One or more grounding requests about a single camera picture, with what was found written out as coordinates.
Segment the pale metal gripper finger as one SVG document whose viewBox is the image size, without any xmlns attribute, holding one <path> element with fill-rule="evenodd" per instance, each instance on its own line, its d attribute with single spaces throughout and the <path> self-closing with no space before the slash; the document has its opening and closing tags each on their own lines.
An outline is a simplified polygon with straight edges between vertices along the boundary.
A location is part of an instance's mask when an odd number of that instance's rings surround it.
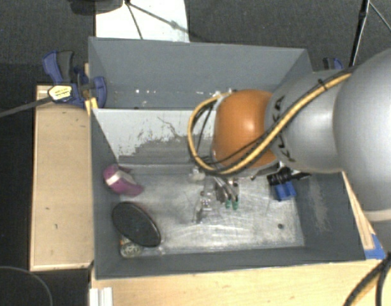
<svg viewBox="0 0 391 306">
<path fill-rule="evenodd" d="M 195 203 L 192 222 L 195 224 L 200 224 L 202 220 L 203 220 L 203 200 L 198 199 Z"/>
<path fill-rule="evenodd" d="M 212 212 L 212 205 L 209 200 L 202 200 L 198 211 L 198 222 L 202 223 Z"/>
</svg>

